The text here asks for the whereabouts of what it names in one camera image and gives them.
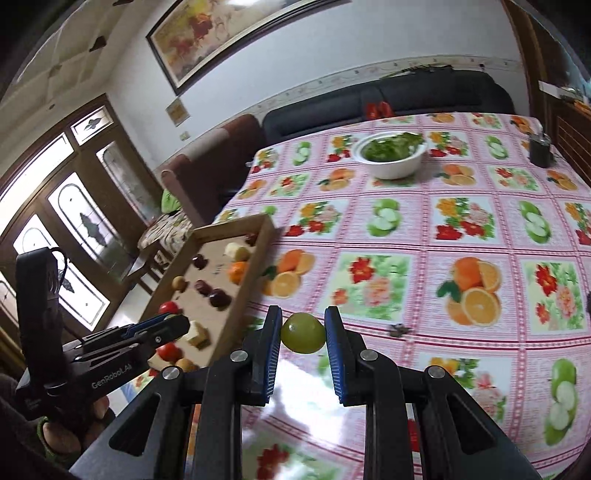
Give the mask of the left hand with glove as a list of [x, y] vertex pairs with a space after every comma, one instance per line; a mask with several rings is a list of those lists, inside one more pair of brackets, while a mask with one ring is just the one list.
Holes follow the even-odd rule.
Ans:
[[107, 396], [93, 404], [94, 421], [87, 432], [77, 436], [63, 425], [43, 418], [37, 427], [37, 434], [45, 450], [46, 458], [54, 463], [70, 468], [92, 443], [102, 434], [114, 419]]

